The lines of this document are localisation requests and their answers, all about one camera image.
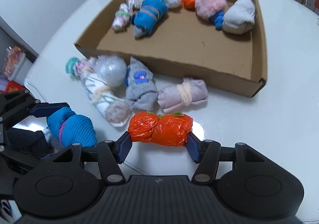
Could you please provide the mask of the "lilac sock cream tie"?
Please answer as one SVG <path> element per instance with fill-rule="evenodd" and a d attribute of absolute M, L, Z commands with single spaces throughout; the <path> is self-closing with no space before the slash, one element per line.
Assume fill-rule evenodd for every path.
<path fill-rule="evenodd" d="M 178 85 L 159 90 L 157 102 L 165 114 L 180 112 L 184 107 L 205 103 L 208 90 L 204 80 L 184 78 Z"/>

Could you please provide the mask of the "pink fluffy pompom bundle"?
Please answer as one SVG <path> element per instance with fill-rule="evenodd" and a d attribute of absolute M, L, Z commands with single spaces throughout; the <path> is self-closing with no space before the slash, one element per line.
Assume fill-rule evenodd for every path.
<path fill-rule="evenodd" d="M 196 15 L 209 23 L 217 30 L 222 30 L 226 0 L 195 0 Z"/>

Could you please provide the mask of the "white grey sock bundle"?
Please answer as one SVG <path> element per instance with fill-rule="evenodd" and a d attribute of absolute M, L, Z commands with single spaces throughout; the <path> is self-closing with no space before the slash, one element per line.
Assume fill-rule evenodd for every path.
<path fill-rule="evenodd" d="M 255 24 L 256 8 L 252 0 L 237 0 L 224 14 L 222 30 L 242 35 Z"/>

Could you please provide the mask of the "shallow cardboard box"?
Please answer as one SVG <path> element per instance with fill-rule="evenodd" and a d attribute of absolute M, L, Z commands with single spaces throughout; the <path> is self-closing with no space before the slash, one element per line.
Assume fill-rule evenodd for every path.
<path fill-rule="evenodd" d="M 258 0 L 255 25 L 241 34 L 218 31 L 184 8 L 168 12 L 153 33 L 135 39 L 133 28 L 116 33 L 111 24 L 126 0 L 110 0 L 76 40 L 86 57 L 115 54 L 137 58 L 152 72 L 176 78 L 202 79 L 208 86 L 254 97 L 267 82 L 267 45 Z"/>

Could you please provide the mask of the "grey sock blue bow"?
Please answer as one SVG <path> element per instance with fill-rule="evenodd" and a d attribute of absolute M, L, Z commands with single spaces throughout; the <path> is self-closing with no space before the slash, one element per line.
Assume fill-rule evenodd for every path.
<path fill-rule="evenodd" d="M 141 61 L 130 58 L 125 78 L 125 99 L 129 107 L 152 111 L 157 101 L 158 90 L 153 81 L 153 73 Z"/>

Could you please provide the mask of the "large orange plastic bundle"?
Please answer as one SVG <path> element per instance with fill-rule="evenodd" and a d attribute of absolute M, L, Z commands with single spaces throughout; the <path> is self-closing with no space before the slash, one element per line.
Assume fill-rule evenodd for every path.
<path fill-rule="evenodd" d="M 139 112 L 131 118 L 128 132 L 133 142 L 180 147 L 187 143 L 192 124 L 193 118 L 181 112 L 159 115 Z"/>

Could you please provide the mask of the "blue grey sock bundle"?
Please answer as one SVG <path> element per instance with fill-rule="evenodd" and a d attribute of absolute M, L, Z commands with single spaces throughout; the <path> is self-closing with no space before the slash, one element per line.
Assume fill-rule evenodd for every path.
<path fill-rule="evenodd" d="M 139 11 L 131 18 L 136 39 L 152 34 L 157 22 L 168 12 L 167 5 L 161 0 L 144 0 Z"/>

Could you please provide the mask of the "blue sock purple band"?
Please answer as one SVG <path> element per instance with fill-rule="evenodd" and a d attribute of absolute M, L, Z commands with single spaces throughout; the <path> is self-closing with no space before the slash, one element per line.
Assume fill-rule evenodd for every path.
<path fill-rule="evenodd" d="M 44 137 L 57 150 L 80 143 L 82 147 L 97 144 L 96 133 L 90 118 L 63 107 L 46 118 Z"/>

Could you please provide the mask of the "floral sock green tie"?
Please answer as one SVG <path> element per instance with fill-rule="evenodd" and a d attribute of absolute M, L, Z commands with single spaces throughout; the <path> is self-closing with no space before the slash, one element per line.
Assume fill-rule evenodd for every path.
<path fill-rule="evenodd" d="M 133 13 L 134 12 L 132 6 L 129 3 L 120 4 L 118 10 L 115 13 L 111 28 L 115 32 L 124 31 L 128 23 L 130 23 Z"/>

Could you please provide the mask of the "clear bubble wrap bundle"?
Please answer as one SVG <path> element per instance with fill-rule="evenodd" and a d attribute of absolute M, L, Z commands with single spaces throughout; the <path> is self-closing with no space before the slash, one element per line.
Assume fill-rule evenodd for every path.
<path fill-rule="evenodd" d="M 94 72 L 101 80 L 112 88 L 117 88 L 123 84 L 127 73 L 127 64 L 116 55 L 99 55 L 92 58 Z"/>

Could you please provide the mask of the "striped white sock bundle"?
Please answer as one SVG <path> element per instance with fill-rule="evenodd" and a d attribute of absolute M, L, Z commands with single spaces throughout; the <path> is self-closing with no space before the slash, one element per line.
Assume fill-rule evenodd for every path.
<path fill-rule="evenodd" d="M 80 79 L 89 100 L 101 116 L 113 127 L 123 127 L 131 116 L 127 102 L 116 97 L 95 72 L 84 71 Z"/>

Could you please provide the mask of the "small teal-tied patterned bundle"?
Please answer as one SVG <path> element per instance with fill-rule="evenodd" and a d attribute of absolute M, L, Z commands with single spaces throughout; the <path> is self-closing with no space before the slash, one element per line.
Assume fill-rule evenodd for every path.
<path fill-rule="evenodd" d="M 94 72 L 90 60 L 79 59 L 76 57 L 72 57 L 67 61 L 65 71 L 76 79 L 81 79 L 86 74 Z"/>

